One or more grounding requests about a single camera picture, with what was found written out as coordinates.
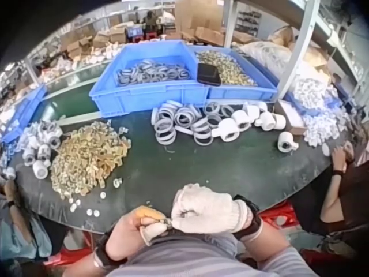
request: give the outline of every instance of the black object in crate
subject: black object in crate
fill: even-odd
[[[218,68],[206,63],[199,63],[197,67],[197,81],[201,84],[219,87],[221,85],[221,80]]]

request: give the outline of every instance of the wristwatch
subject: wristwatch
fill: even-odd
[[[333,170],[332,176],[335,176],[335,175],[342,177],[344,175],[344,172],[342,170]]]
[[[99,239],[99,241],[97,242],[97,247],[95,248],[95,251],[93,253],[93,265],[106,271],[118,268],[120,265],[125,264],[128,261],[127,258],[124,258],[123,260],[120,261],[114,261],[108,256],[108,254],[105,251],[106,243],[108,242],[108,239],[113,231],[113,228],[114,227],[112,227],[110,231],[106,232]]]
[[[10,209],[11,206],[16,205],[16,203],[14,202],[14,200],[10,200],[7,202],[7,207]]]
[[[255,234],[259,231],[261,227],[261,218],[259,216],[259,207],[251,202],[249,199],[246,199],[245,197],[241,195],[236,195],[233,200],[242,200],[246,203],[246,205],[250,208],[251,212],[253,213],[253,220],[251,222],[251,225],[248,228],[239,230],[238,232],[233,233],[236,239],[240,240],[242,237],[247,235]]]

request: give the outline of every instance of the forearm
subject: forearm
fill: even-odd
[[[23,235],[23,238],[28,242],[32,242],[33,238],[31,232],[29,230],[29,224],[24,219],[20,209],[12,205],[10,208],[10,217],[12,218],[12,222],[15,226],[18,227],[19,231]]]
[[[257,238],[251,241],[241,239],[241,241],[257,262],[267,261],[290,246],[282,233],[266,222],[262,223],[262,230]]]
[[[93,253],[67,267],[63,277],[101,277],[109,272],[94,265]]]
[[[340,185],[341,185],[341,179],[342,177],[339,175],[332,176],[329,184],[329,188],[327,191],[327,195],[325,196],[322,210],[321,210],[321,219],[325,221],[327,216],[327,212],[332,207],[335,207],[337,205],[337,202],[339,201],[339,191],[340,191]]]
[[[259,269],[264,272],[275,273],[278,276],[318,276],[309,268],[299,252],[293,247],[288,247],[266,263],[259,264]]]

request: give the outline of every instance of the pile of brass parts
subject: pile of brass parts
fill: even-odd
[[[196,56],[200,62],[218,68],[221,83],[224,85],[257,86],[257,83],[244,73],[236,59],[230,55],[215,50],[205,50],[196,52]]]
[[[106,123],[94,122],[72,131],[52,163],[52,188],[62,199],[73,193],[85,196],[97,184],[105,188],[105,179],[123,165],[130,148],[130,140]]]

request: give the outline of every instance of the worker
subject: worker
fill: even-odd
[[[292,196],[304,230],[327,235],[369,224],[368,145],[360,155],[355,155],[349,141],[336,147],[332,152],[332,167]]]
[[[63,275],[316,276],[243,197],[233,200],[229,194],[189,184],[176,194],[170,223],[158,221],[164,218],[148,207],[122,216],[94,253]],[[259,270],[237,261],[236,238],[258,262]]]
[[[157,25],[156,25],[157,16],[149,10],[147,12],[146,17],[144,17],[144,24],[145,24],[145,32],[151,33],[157,31]]]
[[[14,181],[6,180],[0,191],[0,260],[48,257],[51,241],[38,216],[20,208]]]

